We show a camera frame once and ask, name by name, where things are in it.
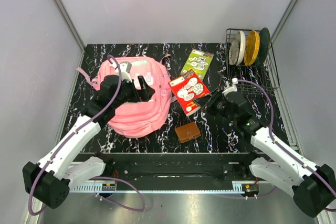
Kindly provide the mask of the red comic paperback book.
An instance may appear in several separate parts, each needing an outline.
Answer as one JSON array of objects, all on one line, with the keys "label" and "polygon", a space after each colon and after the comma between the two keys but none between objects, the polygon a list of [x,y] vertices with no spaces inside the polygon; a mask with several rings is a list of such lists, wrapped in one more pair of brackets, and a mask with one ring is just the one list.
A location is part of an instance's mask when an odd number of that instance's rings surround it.
[{"label": "red comic paperback book", "polygon": [[209,89],[193,70],[171,80],[169,86],[186,116],[200,109],[194,99],[210,94]]}]

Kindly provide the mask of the pink student backpack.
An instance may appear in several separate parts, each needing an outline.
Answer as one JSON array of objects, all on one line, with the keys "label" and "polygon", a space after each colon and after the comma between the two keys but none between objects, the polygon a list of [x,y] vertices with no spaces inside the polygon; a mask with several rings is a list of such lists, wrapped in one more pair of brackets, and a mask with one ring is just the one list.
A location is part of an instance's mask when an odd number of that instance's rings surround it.
[{"label": "pink student backpack", "polygon": [[174,100],[167,68],[146,56],[111,55],[95,78],[77,68],[93,87],[94,95],[83,115],[101,127],[112,129],[127,138],[140,138],[160,129]]}]

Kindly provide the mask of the green comic paperback book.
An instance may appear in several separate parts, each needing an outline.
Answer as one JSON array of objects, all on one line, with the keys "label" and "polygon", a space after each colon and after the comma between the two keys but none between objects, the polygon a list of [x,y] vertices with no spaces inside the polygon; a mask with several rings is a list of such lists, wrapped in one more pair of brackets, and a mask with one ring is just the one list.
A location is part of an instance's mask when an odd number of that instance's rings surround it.
[{"label": "green comic paperback book", "polygon": [[193,70],[197,76],[204,80],[209,66],[213,60],[214,54],[203,52],[197,49],[192,49],[187,61],[185,62],[180,74],[183,75],[190,70]]}]

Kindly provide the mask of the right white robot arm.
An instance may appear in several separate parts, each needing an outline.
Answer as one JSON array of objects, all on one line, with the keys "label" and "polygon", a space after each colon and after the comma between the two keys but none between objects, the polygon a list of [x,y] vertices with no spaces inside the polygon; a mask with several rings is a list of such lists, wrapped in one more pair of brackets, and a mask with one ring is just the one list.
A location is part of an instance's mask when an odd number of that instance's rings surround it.
[{"label": "right white robot arm", "polygon": [[296,206],[311,218],[335,200],[334,170],[327,164],[317,165],[284,143],[251,113],[250,104],[241,93],[217,89],[194,102],[205,112],[231,121],[237,135],[271,159],[249,154],[247,161],[238,167],[242,179],[257,177],[273,184],[291,196]]}]

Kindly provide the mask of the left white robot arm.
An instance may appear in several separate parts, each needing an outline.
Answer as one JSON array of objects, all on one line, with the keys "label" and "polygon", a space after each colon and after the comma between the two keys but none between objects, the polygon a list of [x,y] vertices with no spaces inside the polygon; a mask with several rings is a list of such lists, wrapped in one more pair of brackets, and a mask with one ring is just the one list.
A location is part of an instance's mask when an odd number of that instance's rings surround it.
[{"label": "left white robot arm", "polygon": [[151,100],[155,90],[146,83],[143,76],[138,76],[137,79],[139,89],[135,87],[134,80],[127,77],[105,77],[75,125],[54,149],[36,164],[25,164],[22,172],[25,190],[29,193],[28,210],[31,215],[35,214],[32,210],[32,198],[55,209],[78,184],[96,176],[107,180],[113,175],[112,165],[100,154],[72,169],[69,166],[88,141],[115,116],[118,107],[127,102],[141,103]]}]

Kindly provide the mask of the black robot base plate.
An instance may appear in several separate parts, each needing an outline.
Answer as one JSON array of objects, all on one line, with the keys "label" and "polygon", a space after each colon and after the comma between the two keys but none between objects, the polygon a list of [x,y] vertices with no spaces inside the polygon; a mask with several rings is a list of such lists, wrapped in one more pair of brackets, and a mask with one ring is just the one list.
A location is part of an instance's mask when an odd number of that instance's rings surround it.
[{"label": "black robot base plate", "polygon": [[148,178],[199,177],[254,180],[248,162],[261,153],[84,153],[80,160],[98,157],[107,162],[105,175],[115,174],[125,180]]}]

